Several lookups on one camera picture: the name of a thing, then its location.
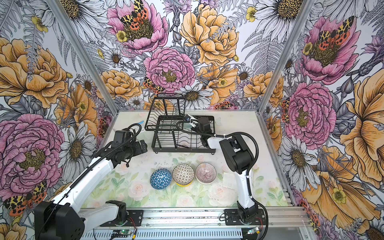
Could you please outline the pink striped ceramic bowl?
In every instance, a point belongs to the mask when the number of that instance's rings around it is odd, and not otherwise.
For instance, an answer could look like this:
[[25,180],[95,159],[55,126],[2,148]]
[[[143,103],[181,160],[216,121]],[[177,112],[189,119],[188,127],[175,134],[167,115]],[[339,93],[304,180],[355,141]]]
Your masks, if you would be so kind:
[[200,163],[196,167],[195,175],[200,183],[211,184],[216,179],[217,171],[212,164]]

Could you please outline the brown patterned ceramic bowl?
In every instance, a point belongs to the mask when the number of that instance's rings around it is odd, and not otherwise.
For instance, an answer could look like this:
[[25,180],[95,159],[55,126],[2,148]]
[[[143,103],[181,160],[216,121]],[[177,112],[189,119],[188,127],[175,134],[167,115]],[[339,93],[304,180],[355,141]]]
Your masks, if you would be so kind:
[[179,164],[174,168],[172,177],[177,185],[186,187],[194,180],[195,171],[190,165]]

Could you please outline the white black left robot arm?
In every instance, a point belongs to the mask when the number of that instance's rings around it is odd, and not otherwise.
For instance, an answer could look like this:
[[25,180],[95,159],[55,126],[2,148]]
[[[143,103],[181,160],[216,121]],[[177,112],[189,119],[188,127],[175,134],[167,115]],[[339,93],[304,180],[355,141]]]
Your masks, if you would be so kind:
[[101,180],[121,163],[148,151],[145,141],[137,139],[140,124],[115,132],[113,141],[101,148],[86,169],[60,194],[41,202],[34,210],[37,240],[79,240],[83,234],[105,223],[125,224],[126,204],[109,200],[85,212],[81,208]]

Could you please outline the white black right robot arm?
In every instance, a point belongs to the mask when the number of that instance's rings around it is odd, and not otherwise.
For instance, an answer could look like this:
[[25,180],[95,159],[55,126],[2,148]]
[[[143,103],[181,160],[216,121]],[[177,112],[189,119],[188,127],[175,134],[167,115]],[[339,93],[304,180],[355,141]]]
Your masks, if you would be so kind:
[[205,148],[222,150],[228,168],[235,173],[239,218],[244,224],[251,222],[259,212],[259,204],[252,196],[250,176],[250,171],[259,157],[256,140],[244,132],[217,135],[213,132],[207,116],[184,115],[183,121],[177,123],[177,128],[187,133],[179,127],[180,124],[189,124],[191,126],[189,133],[200,135],[201,143]]

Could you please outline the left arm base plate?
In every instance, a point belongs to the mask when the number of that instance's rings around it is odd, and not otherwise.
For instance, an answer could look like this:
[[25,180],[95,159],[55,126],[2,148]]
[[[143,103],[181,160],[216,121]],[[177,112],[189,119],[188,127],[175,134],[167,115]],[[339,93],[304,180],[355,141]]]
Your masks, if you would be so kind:
[[124,221],[113,220],[106,222],[101,227],[140,227],[143,221],[143,210],[127,210],[127,219]]

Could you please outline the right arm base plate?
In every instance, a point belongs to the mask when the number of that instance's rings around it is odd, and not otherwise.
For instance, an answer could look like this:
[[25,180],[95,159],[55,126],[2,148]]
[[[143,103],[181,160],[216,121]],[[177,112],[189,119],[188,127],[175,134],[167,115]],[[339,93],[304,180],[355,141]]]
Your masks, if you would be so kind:
[[251,225],[251,226],[265,226],[266,225],[266,214],[263,210],[259,210],[259,213],[255,217],[249,220],[241,221],[237,209],[224,209],[224,222],[226,226],[240,226],[240,225]]

